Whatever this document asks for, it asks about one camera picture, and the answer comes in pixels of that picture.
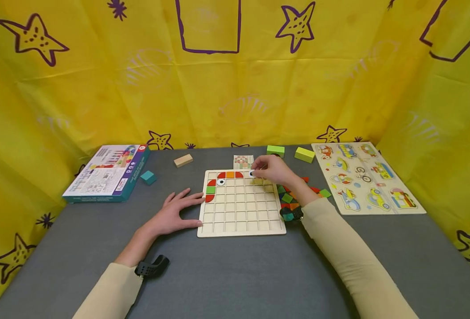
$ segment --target beige wooden block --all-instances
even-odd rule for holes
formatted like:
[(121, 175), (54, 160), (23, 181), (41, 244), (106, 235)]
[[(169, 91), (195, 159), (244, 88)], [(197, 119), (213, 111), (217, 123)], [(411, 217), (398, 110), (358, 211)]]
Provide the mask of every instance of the beige wooden block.
[(192, 162), (192, 156), (191, 154), (187, 154), (187, 155), (177, 158), (175, 160), (175, 165), (176, 167), (182, 167), (185, 164), (189, 164), (190, 162)]

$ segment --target right hand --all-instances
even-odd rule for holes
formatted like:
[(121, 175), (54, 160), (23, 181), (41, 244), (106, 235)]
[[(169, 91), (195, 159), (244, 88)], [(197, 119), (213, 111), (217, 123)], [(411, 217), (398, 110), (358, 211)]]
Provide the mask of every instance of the right hand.
[(251, 165), (254, 169), (253, 175), (265, 178), (275, 184), (281, 184), (290, 187), (292, 184), (301, 180), (299, 176), (283, 162), (281, 157), (276, 155), (259, 156)]

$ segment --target hand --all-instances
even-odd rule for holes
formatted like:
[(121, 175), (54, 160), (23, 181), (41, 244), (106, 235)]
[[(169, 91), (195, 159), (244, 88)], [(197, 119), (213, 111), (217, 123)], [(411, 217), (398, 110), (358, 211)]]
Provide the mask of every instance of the hand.
[(288, 188), (292, 184), (302, 181), (299, 176), (288, 168), (281, 157), (276, 155), (259, 156), (251, 165), (251, 169), (255, 170), (253, 172), (254, 176), (268, 179), (275, 184), (285, 185)]
[(164, 201), (162, 209), (143, 228), (151, 229), (151, 233), (160, 236), (171, 234), (185, 228), (198, 228), (201, 221), (198, 219), (182, 219), (180, 211), (192, 205), (204, 202), (203, 193), (196, 193), (185, 197), (191, 191), (190, 188), (181, 191), (178, 195), (172, 192)]

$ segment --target left hand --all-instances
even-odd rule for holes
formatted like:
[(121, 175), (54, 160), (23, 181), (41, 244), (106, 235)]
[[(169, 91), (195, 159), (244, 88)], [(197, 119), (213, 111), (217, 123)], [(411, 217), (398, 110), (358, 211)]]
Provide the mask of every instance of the left hand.
[(203, 193), (196, 193), (189, 196), (191, 191), (187, 188), (181, 191), (178, 195), (172, 192), (168, 198), (165, 199), (161, 210), (150, 221), (148, 221), (143, 228), (150, 228), (157, 236), (171, 234), (185, 228), (198, 228), (202, 222), (198, 219), (182, 219), (180, 211), (192, 205), (198, 205), (205, 201)]

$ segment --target wooden grid board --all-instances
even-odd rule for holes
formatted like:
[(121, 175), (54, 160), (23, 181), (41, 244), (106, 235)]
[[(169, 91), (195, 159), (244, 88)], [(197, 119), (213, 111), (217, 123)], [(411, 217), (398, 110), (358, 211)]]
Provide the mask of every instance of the wooden grid board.
[(275, 184), (248, 170), (205, 171), (198, 237), (286, 234)]
[(426, 213), (371, 142), (311, 146), (342, 215)]

